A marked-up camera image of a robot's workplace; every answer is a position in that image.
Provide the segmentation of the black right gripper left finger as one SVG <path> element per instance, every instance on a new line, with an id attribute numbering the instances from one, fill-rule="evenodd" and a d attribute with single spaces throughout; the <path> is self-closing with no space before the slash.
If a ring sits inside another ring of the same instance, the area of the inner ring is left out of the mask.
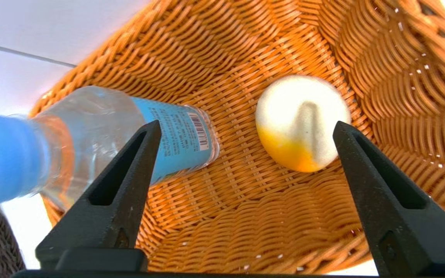
<path id="1" fill-rule="evenodd" d="M 162 132 L 143 125 L 36 248 L 43 270 L 145 270 L 135 248 Z"/>

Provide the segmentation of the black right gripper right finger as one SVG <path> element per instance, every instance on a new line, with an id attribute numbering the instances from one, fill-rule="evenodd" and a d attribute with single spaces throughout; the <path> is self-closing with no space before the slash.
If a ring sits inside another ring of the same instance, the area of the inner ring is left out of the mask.
<path id="1" fill-rule="evenodd" d="M 445 211 L 352 125 L 333 140 L 380 276 L 445 276 Z"/>

